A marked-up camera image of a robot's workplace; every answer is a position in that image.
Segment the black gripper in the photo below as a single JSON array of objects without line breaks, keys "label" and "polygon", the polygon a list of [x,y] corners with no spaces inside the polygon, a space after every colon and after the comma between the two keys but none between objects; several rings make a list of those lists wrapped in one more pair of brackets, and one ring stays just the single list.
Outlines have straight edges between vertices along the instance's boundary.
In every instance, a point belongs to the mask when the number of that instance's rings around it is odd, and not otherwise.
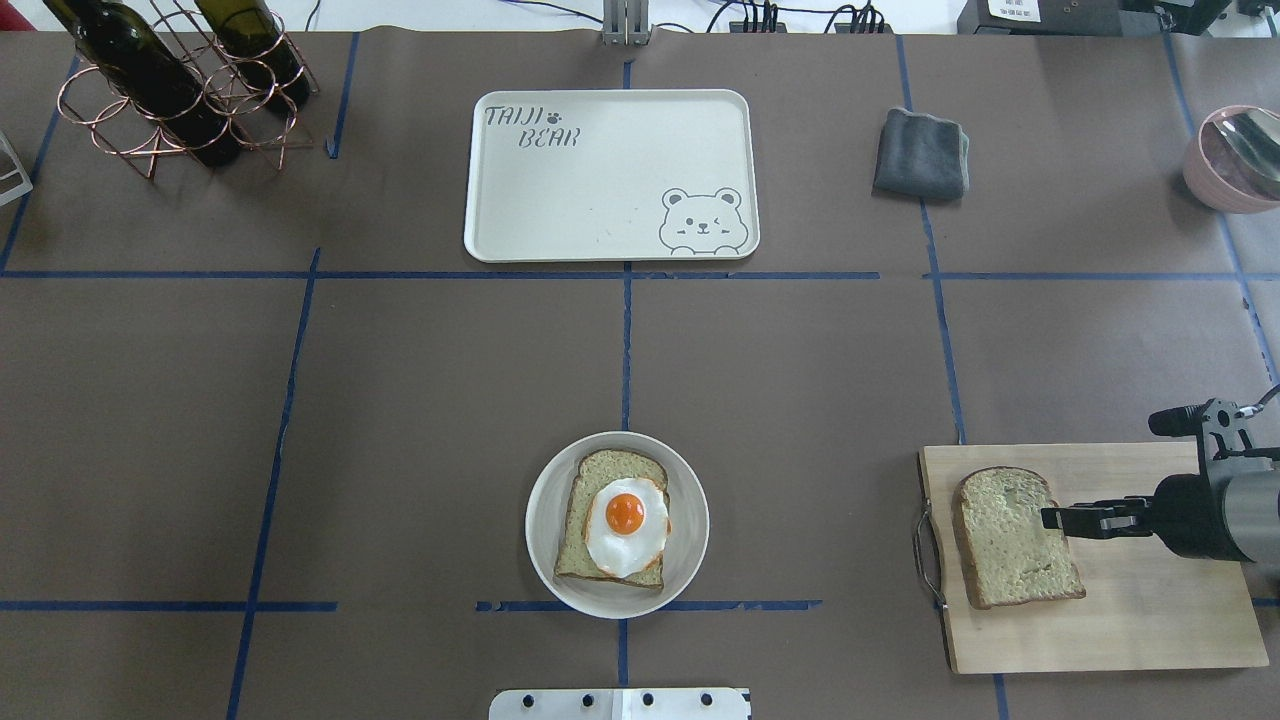
[{"label": "black gripper", "polygon": [[1225,520],[1226,477],[1176,474],[1161,480],[1152,496],[1125,496],[1069,507],[1044,507],[1044,529],[1066,537],[1115,539],[1157,536],[1184,559],[1244,561]]}]

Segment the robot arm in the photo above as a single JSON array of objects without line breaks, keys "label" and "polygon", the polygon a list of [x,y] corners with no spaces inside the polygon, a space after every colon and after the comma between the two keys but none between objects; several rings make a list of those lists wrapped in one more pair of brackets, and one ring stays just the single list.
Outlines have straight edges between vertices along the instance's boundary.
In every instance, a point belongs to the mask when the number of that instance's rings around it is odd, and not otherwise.
[{"label": "robot arm", "polygon": [[1277,562],[1277,473],[1166,477],[1147,496],[1042,507],[1043,528],[1092,541],[1156,537],[1176,556]]}]

